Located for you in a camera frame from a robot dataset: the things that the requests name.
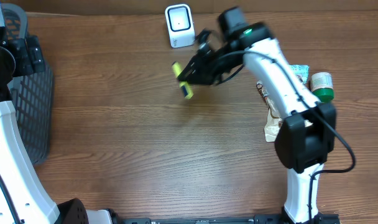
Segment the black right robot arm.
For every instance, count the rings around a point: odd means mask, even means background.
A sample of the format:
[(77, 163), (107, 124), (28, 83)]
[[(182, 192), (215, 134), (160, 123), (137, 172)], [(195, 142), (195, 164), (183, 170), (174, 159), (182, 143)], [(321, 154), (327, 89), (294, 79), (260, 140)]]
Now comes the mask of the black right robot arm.
[(322, 103), (298, 80), (263, 22), (248, 24), (234, 7), (218, 17), (218, 24), (224, 45), (209, 47), (204, 30), (196, 38), (196, 55), (184, 69), (173, 71), (187, 98), (191, 85), (221, 84), (223, 74), (237, 66), (246, 67), (266, 87), (283, 120), (274, 145), (287, 169), (287, 199), (280, 215), (256, 215), (255, 223), (339, 223), (337, 215), (322, 214), (316, 206), (318, 176), (334, 148), (334, 106)]

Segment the beige Pantree snack bag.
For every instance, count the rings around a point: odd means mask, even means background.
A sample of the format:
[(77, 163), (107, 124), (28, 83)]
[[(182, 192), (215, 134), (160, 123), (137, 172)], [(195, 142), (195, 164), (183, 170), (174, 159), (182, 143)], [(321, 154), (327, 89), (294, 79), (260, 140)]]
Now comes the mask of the beige Pantree snack bag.
[(280, 131), (283, 120), (280, 117), (274, 102), (269, 98), (269, 93), (264, 84), (259, 80), (256, 83), (256, 87), (268, 108), (267, 121), (264, 127), (265, 140), (267, 142), (274, 142)]

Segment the teal snack packet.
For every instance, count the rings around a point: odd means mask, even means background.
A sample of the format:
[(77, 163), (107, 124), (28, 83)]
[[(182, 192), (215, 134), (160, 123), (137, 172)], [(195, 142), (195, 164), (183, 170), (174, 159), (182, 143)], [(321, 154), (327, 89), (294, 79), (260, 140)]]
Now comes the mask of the teal snack packet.
[(308, 65), (291, 65), (290, 68), (304, 85), (307, 84), (310, 68)]

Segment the yellow and blue bar packet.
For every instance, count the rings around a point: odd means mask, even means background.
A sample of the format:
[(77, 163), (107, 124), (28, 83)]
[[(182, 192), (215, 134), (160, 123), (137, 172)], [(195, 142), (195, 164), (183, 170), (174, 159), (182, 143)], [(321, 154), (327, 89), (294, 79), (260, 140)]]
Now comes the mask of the yellow and blue bar packet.
[[(172, 64), (172, 71), (173, 71), (173, 73), (175, 75), (175, 78), (178, 78), (178, 76), (181, 74), (181, 72), (183, 71), (183, 69), (182, 69), (181, 65), (178, 62), (174, 62)], [(181, 81), (179, 81), (178, 83), (179, 83), (179, 87), (180, 87), (180, 89), (181, 89), (181, 91), (182, 91), (182, 93), (184, 95), (184, 98), (186, 100), (191, 99), (192, 96), (193, 96), (193, 91), (192, 91), (190, 85), (187, 82), (181, 82)]]

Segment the green lid white jar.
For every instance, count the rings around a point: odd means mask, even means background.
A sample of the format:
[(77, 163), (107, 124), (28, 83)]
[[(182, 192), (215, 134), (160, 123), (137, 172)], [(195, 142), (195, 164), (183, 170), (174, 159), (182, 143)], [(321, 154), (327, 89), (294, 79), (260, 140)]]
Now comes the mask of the green lid white jar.
[(333, 79), (328, 72), (319, 72), (311, 76), (311, 92), (323, 103), (328, 103), (334, 99)]

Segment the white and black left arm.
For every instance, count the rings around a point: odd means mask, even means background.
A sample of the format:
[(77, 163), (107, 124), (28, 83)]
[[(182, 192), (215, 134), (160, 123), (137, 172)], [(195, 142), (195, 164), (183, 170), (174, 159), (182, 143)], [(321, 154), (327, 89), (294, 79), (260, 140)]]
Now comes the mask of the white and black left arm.
[(87, 210), (77, 198), (56, 204), (40, 183), (22, 142), (8, 89), (16, 57), (1, 45), (5, 34), (0, 3), (0, 223), (120, 223), (113, 210)]

